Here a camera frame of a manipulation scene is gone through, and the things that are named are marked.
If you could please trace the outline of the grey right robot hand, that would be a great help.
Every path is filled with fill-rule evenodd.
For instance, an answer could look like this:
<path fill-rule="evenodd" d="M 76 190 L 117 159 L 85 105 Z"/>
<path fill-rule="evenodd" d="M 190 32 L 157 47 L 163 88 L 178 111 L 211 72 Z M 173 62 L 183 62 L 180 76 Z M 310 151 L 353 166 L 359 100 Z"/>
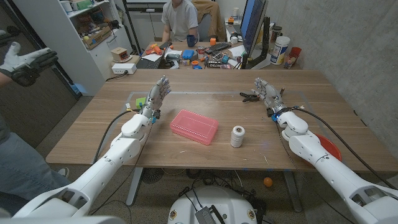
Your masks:
<path fill-rule="evenodd" d="M 252 92 L 264 102 L 268 117 L 277 119 L 282 113 L 288 111 L 280 92 L 270 83 L 261 78 L 256 78 L 254 80 L 254 86 L 255 89 L 252 89 Z"/>

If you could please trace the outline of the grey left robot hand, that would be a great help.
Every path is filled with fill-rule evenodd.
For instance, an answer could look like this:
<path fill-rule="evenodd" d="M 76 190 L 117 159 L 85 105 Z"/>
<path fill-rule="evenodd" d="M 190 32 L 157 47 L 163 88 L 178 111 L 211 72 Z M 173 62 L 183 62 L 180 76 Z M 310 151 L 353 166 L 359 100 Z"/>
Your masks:
<path fill-rule="evenodd" d="M 164 75 L 162 76 L 150 89 L 146 96 L 140 114 L 151 119 L 155 117 L 160 118 L 160 107 L 164 98 L 171 92 L 169 79 Z"/>

